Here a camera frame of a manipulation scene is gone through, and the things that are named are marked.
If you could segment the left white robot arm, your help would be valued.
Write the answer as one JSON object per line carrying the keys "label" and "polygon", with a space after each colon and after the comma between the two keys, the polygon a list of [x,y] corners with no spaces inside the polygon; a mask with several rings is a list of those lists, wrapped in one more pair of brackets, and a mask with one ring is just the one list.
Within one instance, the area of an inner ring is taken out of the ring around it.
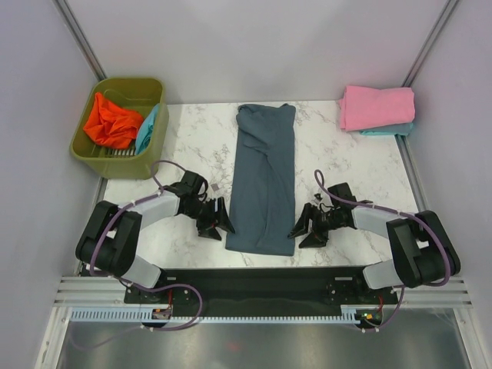
{"label": "left white robot arm", "polygon": [[163,270],[137,256],[140,231],[162,219],[184,215],[195,221],[198,236],[221,240],[219,230],[235,233],[223,197],[206,200],[208,182],[193,171],[181,180],[160,187],[154,194],[127,204],[100,201],[75,249],[76,258],[91,275],[111,275],[136,284],[152,302],[168,296]]}

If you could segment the grey-blue t shirt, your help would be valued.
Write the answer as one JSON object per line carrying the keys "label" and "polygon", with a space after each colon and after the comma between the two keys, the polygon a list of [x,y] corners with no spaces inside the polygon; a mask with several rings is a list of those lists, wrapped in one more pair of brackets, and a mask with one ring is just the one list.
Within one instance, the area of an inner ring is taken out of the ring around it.
{"label": "grey-blue t shirt", "polygon": [[235,233],[225,248],[290,257],[295,223],[296,108],[244,104],[238,107],[238,139],[229,216]]}

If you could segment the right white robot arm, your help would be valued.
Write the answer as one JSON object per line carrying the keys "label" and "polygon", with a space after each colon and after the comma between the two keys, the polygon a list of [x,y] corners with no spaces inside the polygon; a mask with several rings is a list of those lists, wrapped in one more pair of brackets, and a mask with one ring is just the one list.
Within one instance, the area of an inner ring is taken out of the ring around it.
{"label": "right white robot arm", "polygon": [[352,283],[353,296],[370,302],[381,288],[445,284],[460,272],[460,259],[436,213],[399,213],[367,201],[357,202],[347,183],[324,189],[331,206],[307,203],[290,239],[304,236],[300,248],[322,248],[339,228],[369,231],[389,241],[392,259],[368,265]]}

